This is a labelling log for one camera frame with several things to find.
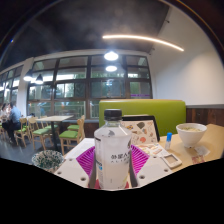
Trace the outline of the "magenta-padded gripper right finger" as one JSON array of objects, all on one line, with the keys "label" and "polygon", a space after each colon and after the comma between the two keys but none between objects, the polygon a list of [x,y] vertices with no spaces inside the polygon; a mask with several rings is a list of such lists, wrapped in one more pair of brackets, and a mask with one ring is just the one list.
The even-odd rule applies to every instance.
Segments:
[{"label": "magenta-padded gripper right finger", "polygon": [[130,182],[133,188],[157,181],[172,170],[158,156],[150,156],[135,145],[131,146]]}]

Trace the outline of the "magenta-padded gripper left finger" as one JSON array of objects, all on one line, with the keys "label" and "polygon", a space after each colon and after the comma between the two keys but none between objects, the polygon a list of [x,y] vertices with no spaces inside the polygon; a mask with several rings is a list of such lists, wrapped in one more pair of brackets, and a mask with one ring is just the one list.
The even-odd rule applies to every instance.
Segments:
[{"label": "magenta-padded gripper left finger", "polygon": [[68,158],[55,175],[84,188],[94,188],[96,182],[95,147],[92,146],[77,158]]}]

